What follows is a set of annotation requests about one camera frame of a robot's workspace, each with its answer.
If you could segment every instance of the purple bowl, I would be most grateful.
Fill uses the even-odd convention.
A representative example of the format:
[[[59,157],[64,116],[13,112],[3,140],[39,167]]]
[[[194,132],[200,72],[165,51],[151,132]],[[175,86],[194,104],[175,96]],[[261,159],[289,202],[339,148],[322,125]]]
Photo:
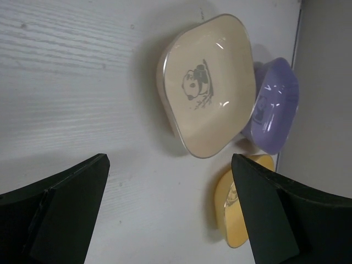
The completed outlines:
[[[268,154],[286,142],[296,115],[299,85],[290,64],[277,58],[255,71],[257,100],[242,134]]]

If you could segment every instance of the panda design on bowl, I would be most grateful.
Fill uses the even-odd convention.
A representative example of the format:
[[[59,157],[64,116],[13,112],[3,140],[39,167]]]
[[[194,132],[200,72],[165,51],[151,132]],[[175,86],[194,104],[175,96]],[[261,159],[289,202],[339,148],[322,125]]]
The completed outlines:
[[[214,95],[213,84],[207,62],[197,65],[194,70],[188,70],[183,77],[182,89],[189,101],[197,99],[194,110],[205,108],[211,104]]]

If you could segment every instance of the beige bowl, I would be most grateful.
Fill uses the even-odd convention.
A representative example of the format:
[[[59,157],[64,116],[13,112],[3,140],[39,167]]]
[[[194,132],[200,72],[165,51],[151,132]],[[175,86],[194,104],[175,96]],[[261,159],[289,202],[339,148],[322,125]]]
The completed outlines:
[[[198,158],[219,152],[249,121],[256,97],[240,20],[223,14],[179,35],[161,57],[157,86],[185,148]]]
[[[274,160],[270,155],[255,155],[249,158],[271,171],[275,170]],[[248,240],[248,233],[231,169],[221,177],[216,186],[214,202],[220,232],[231,248],[238,248]]]

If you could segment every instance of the white table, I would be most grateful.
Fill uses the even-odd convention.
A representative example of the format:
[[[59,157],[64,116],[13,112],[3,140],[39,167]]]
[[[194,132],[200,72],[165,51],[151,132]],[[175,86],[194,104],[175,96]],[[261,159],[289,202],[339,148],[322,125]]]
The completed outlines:
[[[0,193],[103,152],[111,161],[86,263],[254,263],[227,247],[212,192],[237,137],[209,159],[174,139],[155,88],[161,50],[221,13],[254,60],[292,60],[297,0],[0,0]]]

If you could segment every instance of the plastic bowl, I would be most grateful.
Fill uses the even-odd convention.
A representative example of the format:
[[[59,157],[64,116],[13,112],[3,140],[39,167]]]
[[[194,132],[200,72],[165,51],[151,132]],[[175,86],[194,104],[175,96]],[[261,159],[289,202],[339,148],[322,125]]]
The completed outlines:
[[[249,158],[275,171],[274,160],[270,155],[255,155]],[[221,177],[215,190],[214,202],[220,232],[231,248],[238,248],[248,240],[248,233],[231,169]]]
[[[242,134],[274,155],[284,146],[299,101],[298,80],[290,64],[277,58],[255,71],[257,100]]]
[[[198,158],[218,153],[246,126],[256,98],[243,24],[223,14],[179,35],[159,61],[157,87],[185,148]]]

